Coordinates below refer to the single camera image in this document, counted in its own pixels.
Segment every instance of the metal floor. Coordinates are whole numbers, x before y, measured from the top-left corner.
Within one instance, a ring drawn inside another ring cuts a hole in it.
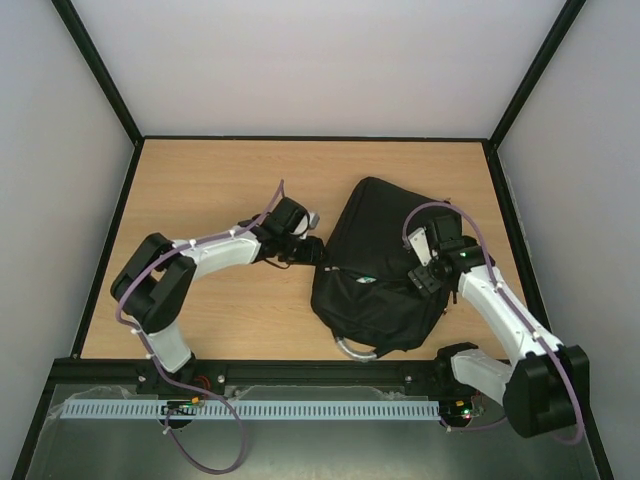
[[[121,390],[104,390],[120,395]],[[93,398],[93,389],[84,398]],[[57,401],[71,391],[58,392]],[[370,388],[254,387],[246,400],[379,400]],[[489,422],[498,411],[476,419]],[[53,408],[43,428],[29,479],[204,479],[156,420],[60,419]],[[564,447],[549,436],[524,440],[508,425],[480,433],[451,433],[434,421],[247,421],[245,464],[229,479],[597,479],[586,440]],[[232,421],[192,422],[179,433],[187,450],[208,466],[235,459],[239,433]]]

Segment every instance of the black frame edge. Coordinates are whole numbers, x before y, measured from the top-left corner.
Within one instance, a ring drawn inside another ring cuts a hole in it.
[[[498,122],[493,135],[491,135],[491,144],[494,148],[497,149],[507,136],[522,107],[524,107],[531,92],[533,92],[533,89],[538,84],[547,65],[551,62],[551,59],[571,28],[571,25],[573,25],[574,20],[580,13],[585,2],[586,0],[567,0],[562,10],[560,10],[551,30],[549,30],[544,42],[542,42],[538,53],[529,66],[527,73],[522,78],[522,82],[520,82],[516,93],[513,95],[511,102]]]
[[[23,480],[24,478],[26,478],[27,473],[29,472],[31,460],[33,459],[33,454],[36,451],[36,445],[38,444],[38,439],[40,438],[40,431],[42,430],[44,421],[47,418],[47,413],[49,411],[49,406],[51,405],[52,398],[53,392],[47,390],[43,391],[42,395],[40,396],[38,406],[36,407],[33,419],[31,420],[31,425],[29,426],[29,430],[27,431],[27,436],[25,437],[24,443],[22,444],[22,449],[20,450],[18,461],[16,462],[16,466],[13,469],[13,475],[11,476],[13,480]]]
[[[136,122],[125,105],[116,84],[111,78],[73,3],[71,3],[71,0],[51,0],[51,3],[53,3],[53,6],[58,11],[58,15],[60,15],[60,18],[67,27],[78,50],[80,50],[91,72],[93,72],[100,88],[102,88],[104,95],[111,104],[113,111],[120,120],[120,123],[122,123],[122,127],[131,139],[131,143],[135,144],[136,142],[142,141],[142,133],[140,133]]]
[[[135,148],[133,150],[133,155],[131,156],[131,161],[129,162],[129,167],[127,169],[127,174],[125,175],[124,182],[122,183],[122,189],[120,190],[118,203],[116,203],[116,208],[113,212],[113,217],[111,218],[111,224],[109,225],[109,230],[107,231],[107,238],[105,239],[104,246],[102,247],[102,253],[100,254],[100,259],[98,260],[98,267],[96,268],[96,274],[93,277],[93,282],[91,283],[89,296],[87,297],[87,300],[85,302],[85,307],[82,312],[80,324],[78,325],[78,331],[76,332],[76,337],[73,341],[73,346],[71,348],[71,356],[73,358],[77,358],[78,356],[80,356],[80,354],[82,353],[84,342],[87,339],[89,326],[91,324],[91,318],[93,317],[93,312],[95,310],[96,303],[98,302],[100,288],[102,287],[104,275],[107,271],[107,265],[109,265],[109,259],[111,258],[113,244],[115,243],[116,236],[118,235],[120,221],[122,220],[124,208],[127,204],[127,199],[129,198],[129,192],[131,191],[131,186],[133,185],[133,179],[136,175],[136,170],[138,168],[138,163],[140,161],[140,155],[142,154],[143,147],[144,139],[136,142]]]
[[[583,412],[583,417],[587,440],[589,441],[591,455],[593,456],[593,463],[596,466],[596,470],[598,470],[600,480],[614,480],[611,464],[609,463],[607,453],[602,444],[600,432],[598,432],[591,406],[589,406],[586,412]]]
[[[516,214],[513,199],[511,198],[511,192],[509,191],[507,180],[502,169],[500,157],[498,156],[498,152],[491,145],[490,141],[483,142],[483,148],[496,193],[496,198],[498,199],[498,205],[500,206],[500,212],[502,213],[505,230],[509,237],[509,244],[511,245],[511,251],[513,252],[518,276],[522,283],[522,290],[527,302],[527,308],[529,308],[529,311],[531,311],[533,316],[542,325],[551,330],[542,295],[540,294],[540,289],[538,288],[538,283],[533,272],[533,265],[531,263],[531,258],[529,257],[529,251],[522,234],[522,229],[520,228],[520,221]],[[602,480],[613,480],[611,465],[609,464],[609,460],[590,407],[587,411],[583,412],[583,418],[585,422],[587,440],[589,441],[589,447],[591,449],[591,454],[593,455],[594,464],[598,470],[598,475]]]
[[[267,140],[276,142],[442,142],[482,143],[486,138],[447,137],[364,137],[337,135],[146,135],[145,140]]]
[[[513,253],[513,259],[518,270],[518,276],[522,284],[522,291],[531,314],[547,329],[551,330],[549,319],[544,308],[542,295],[535,279],[533,265],[529,257],[529,250],[520,228],[520,221],[511,198],[511,192],[507,184],[507,178],[502,169],[502,163],[498,152],[492,148],[491,142],[483,142],[482,147],[489,167],[489,174],[493,182],[493,189],[498,200],[502,220],[504,222],[509,244]]]

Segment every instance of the black bracket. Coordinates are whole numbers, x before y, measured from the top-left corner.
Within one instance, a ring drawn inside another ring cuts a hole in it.
[[[174,387],[160,377],[155,365],[145,362],[137,369],[138,383],[136,393],[139,395],[158,395],[159,398],[192,398],[199,396],[191,390]],[[180,383],[194,385],[212,393],[223,395],[227,384],[227,367],[224,362],[196,362],[191,359],[176,373],[167,375]]]
[[[113,298],[120,300],[144,269],[170,251],[172,245],[171,240],[159,233],[145,238],[111,285]],[[164,271],[160,280],[152,276],[145,278],[124,305],[125,313],[135,317],[147,334],[164,330],[176,319],[196,272],[196,264],[190,257],[174,255],[156,270]]]
[[[589,409],[589,358],[579,346],[558,349],[583,412]],[[513,429],[529,438],[576,423],[567,389],[548,355],[520,360],[503,397],[504,411]]]

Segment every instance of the black metal frame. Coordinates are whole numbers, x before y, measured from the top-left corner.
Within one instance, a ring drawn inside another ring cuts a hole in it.
[[[24,447],[14,472],[14,479],[24,478],[28,471],[35,445],[53,391],[58,384],[136,384],[141,369],[148,368],[146,360],[81,360],[78,359],[89,323],[97,302],[100,286],[111,256],[118,227],[124,213],[126,201],[133,183],[136,167],[145,139],[203,139],[203,140],[278,140],[278,141],[373,141],[373,142],[481,142],[496,198],[505,224],[514,260],[522,282],[528,308],[538,320],[549,327],[542,297],[533,273],[528,249],[522,235],[519,220],[513,205],[506,178],[498,157],[498,147],[513,125],[517,115],[551,61],[562,39],[577,17],[585,0],[567,0],[547,35],[527,74],[523,78],[513,99],[490,139],[483,138],[370,138],[370,137],[275,137],[275,136],[148,136],[143,137],[118,93],[98,51],[84,28],[70,0],[51,0],[60,17],[74,38],[87,64],[94,73],[106,97],[135,146],[129,170],[116,210],[108,231],[89,298],[73,344],[71,358],[54,362],[44,387]],[[273,361],[216,361],[204,360],[208,368],[224,372],[226,383],[232,385],[278,384],[278,385],[370,385],[380,388],[402,387],[410,394],[431,394],[436,397],[437,387],[427,381],[426,372],[432,371],[434,361],[381,361],[373,364],[354,362],[273,362]],[[591,410],[585,412],[587,437],[590,442],[598,473],[602,479],[613,478]]]

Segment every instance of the black backpack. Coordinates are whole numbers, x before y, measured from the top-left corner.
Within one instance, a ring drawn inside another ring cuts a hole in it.
[[[316,267],[311,308],[331,329],[374,348],[377,357],[418,348],[447,306],[451,289],[443,286],[425,298],[408,277],[420,265],[402,242],[402,226],[417,206],[434,201],[379,178],[361,180]],[[445,208],[418,212],[407,234],[430,218],[449,215]],[[455,214],[459,233],[462,219]]]

